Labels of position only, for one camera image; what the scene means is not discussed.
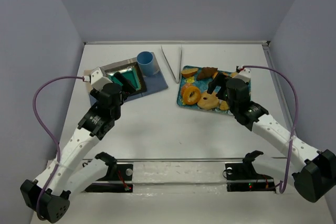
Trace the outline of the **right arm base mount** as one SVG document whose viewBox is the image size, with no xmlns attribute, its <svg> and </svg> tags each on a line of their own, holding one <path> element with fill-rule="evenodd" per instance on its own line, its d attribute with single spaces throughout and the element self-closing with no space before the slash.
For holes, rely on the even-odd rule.
<svg viewBox="0 0 336 224">
<path fill-rule="evenodd" d="M 223 170 L 228 192 L 273 191 L 276 192 L 274 179 L 256 173 L 253 168 L 255 159 L 262 155 L 261 151 L 247 153 L 240 163 L 227 163 Z"/>
</svg>

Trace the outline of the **orange glazed donut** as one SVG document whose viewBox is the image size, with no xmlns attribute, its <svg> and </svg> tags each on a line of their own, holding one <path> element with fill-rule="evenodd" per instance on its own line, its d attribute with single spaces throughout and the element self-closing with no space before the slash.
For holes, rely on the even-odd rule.
<svg viewBox="0 0 336 224">
<path fill-rule="evenodd" d="M 194 105 L 201 99 L 201 91 L 196 86 L 189 86 L 185 89 L 182 99 L 186 105 Z"/>
</svg>

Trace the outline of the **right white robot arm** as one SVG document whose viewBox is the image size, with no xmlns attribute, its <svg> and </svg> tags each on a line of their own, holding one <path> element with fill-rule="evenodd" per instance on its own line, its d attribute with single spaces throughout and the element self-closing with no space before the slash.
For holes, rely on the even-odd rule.
<svg viewBox="0 0 336 224">
<path fill-rule="evenodd" d="M 293 136 L 264 107 L 252 101 L 249 79 L 249 69 L 233 78 L 219 73 L 208 84 L 207 93 L 212 94 L 219 87 L 217 97 L 228 103 L 235 120 L 286 156 L 285 169 L 276 164 L 265 166 L 253 161 L 257 173 L 270 173 L 272 177 L 282 179 L 283 184 L 293 186 L 305 200 L 317 202 L 335 186 L 335 154 L 330 150 L 322 152 Z"/>
</svg>

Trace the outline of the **orange cream bun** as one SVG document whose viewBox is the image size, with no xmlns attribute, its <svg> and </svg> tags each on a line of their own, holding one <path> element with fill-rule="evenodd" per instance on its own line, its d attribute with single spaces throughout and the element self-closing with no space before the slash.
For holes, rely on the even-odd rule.
<svg viewBox="0 0 336 224">
<path fill-rule="evenodd" d="M 183 85 L 183 86 L 181 87 L 181 96 L 183 96 L 185 90 L 186 90 L 187 88 L 191 87 L 191 86 L 193 86 L 192 83 L 186 83 L 185 85 Z"/>
</svg>

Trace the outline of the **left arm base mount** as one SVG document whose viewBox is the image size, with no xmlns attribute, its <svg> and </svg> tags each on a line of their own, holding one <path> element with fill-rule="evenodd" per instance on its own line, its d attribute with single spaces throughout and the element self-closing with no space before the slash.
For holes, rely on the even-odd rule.
<svg viewBox="0 0 336 224">
<path fill-rule="evenodd" d="M 107 171 L 103 177 L 89 185 L 86 193 L 132 193 L 133 192 L 133 164 L 118 163 L 117 160 L 105 153 L 97 154 L 94 160 L 103 161 L 107 165 Z"/>
</svg>

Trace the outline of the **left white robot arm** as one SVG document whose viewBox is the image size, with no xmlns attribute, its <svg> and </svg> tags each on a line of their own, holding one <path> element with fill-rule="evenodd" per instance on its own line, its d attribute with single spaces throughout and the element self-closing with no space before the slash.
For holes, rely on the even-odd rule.
<svg viewBox="0 0 336 224">
<path fill-rule="evenodd" d="M 115 72 L 117 83 L 96 68 L 81 77 L 92 86 L 95 104 L 79 121 L 64 148 L 56 147 L 55 159 L 34 180 L 25 180 L 20 191 L 25 204 L 36 212 L 38 219 L 56 223 L 70 206 L 70 201 L 97 179 L 115 172 L 117 160 L 101 152 L 87 166 L 77 170 L 86 154 L 114 127 L 121 116 L 121 106 L 135 87 L 121 73 Z"/>
</svg>

